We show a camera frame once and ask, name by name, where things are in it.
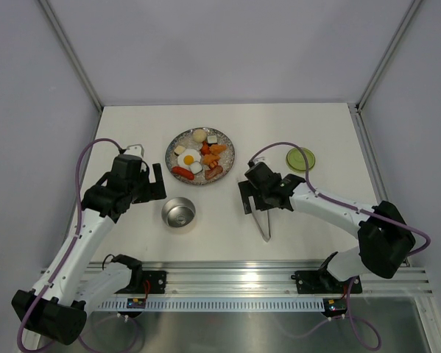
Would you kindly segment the orange fried nugget toy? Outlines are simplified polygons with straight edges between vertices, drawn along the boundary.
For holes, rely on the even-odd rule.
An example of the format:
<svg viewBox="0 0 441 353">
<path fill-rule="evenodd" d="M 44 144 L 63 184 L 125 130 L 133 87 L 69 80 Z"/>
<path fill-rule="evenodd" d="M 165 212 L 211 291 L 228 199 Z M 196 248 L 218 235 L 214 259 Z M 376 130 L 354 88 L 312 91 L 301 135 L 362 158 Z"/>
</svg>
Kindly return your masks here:
<svg viewBox="0 0 441 353">
<path fill-rule="evenodd" d="M 214 155 L 219 155 L 227 150 L 227 145 L 225 144 L 213 144 L 209 147 L 210 153 Z"/>
</svg>

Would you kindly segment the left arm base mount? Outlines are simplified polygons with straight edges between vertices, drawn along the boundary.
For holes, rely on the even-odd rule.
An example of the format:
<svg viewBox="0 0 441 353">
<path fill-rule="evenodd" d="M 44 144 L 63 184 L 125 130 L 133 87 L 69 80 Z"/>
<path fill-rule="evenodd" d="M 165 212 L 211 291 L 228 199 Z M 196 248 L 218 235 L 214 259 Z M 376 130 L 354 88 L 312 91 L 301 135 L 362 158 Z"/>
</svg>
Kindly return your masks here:
<svg viewBox="0 0 441 353">
<path fill-rule="evenodd" d="M 161 270 L 140 270 L 132 275 L 130 293 L 164 294 L 166 292 L 167 272 Z"/>
</svg>

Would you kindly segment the stainless steel bowl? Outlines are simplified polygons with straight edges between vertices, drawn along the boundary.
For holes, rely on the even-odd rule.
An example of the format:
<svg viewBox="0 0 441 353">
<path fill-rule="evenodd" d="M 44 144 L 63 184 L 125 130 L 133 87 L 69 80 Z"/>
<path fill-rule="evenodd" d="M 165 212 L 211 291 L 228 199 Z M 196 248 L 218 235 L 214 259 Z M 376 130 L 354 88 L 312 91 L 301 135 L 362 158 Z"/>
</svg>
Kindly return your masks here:
<svg viewBox="0 0 441 353">
<path fill-rule="evenodd" d="M 161 209 L 161 218 L 165 226 L 177 234 L 190 232 L 196 225 L 196 207 L 185 197 L 168 200 Z"/>
</svg>

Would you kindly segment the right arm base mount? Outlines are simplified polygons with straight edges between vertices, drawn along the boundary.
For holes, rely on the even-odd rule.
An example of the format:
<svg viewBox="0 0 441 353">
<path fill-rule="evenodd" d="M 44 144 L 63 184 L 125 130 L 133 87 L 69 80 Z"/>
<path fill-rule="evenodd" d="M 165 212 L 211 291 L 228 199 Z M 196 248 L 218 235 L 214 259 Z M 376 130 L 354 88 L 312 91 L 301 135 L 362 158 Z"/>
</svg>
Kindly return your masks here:
<svg viewBox="0 0 441 353">
<path fill-rule="evenodd" d="M 346 294 L 351 286 L 351 293 L 362 293 L 360 278 L 340 282 L 327 271 L 296 271 L 290 279 L 295 282 L 298 294 Z"/>
</svg>

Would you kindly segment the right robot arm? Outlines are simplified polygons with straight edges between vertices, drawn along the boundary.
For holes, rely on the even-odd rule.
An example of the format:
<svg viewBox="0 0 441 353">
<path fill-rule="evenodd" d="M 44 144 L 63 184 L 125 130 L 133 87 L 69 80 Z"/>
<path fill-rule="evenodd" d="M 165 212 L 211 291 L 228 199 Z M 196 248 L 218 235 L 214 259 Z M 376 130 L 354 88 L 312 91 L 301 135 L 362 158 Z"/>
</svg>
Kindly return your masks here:
<svg viewBox="0 0 441 353">
<path fill-rule="evenodd" d="M 358 245 L 329 255 L 316 270 L 292 275 L 298 293 L 341 293 L 354 277 L 374 274 L 391 279 L 416 244 L 397 207 L 351 204 L 314 191 L 294 174 L 281 176 L 265 163 L 250 163 L 244 181 L 238 183 L 244 212 L 271 209 L 312 215 L 352 235 Z"/>
</svg>

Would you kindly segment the stainless steel tongs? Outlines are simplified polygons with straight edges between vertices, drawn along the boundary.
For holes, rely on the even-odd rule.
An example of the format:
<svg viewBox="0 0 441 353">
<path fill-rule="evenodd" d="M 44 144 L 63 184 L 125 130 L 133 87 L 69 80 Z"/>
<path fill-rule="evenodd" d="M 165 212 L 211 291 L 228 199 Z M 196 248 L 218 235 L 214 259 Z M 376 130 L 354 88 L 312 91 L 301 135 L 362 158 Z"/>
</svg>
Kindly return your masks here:
<svg viewBox="0 0 441 353">
<path fill-rule="evenodd" d="M 255 225 L 257 226 L 258 231 L 260 232 L 263 242 L 265 243 L 270 242 L 272 237 L 270 211 L 254 210 L 252 211 L 251 216 L 253 217 Z"/>
</svg>

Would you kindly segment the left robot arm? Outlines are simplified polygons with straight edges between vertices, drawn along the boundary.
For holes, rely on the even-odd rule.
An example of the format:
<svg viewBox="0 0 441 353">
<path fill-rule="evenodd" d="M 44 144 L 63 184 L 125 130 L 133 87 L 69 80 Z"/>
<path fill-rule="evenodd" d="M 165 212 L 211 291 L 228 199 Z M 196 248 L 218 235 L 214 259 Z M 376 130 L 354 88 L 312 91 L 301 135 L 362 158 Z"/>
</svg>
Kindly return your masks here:
<svg viewBox="0 0 441 353">
<path fill-rule="evenodd" d="M 143 263 L 116 255 L 92 280 L 80 283 L 100 243 L 132 204 L 166 198 L 160 164 L 147 165 L 135 155 L 121 153 L 84 194 L 78 195 L 77 224 L 56 257 L 30 290 L 17 290 L 11 305 L 21 321 L 17 344 L 27 352 L 24 330 L 64 345 L 72 344 L 91 313 L 114 294 L 148 297 L 163 294 L 167 273 L 145 271 Z"/>
</svg>

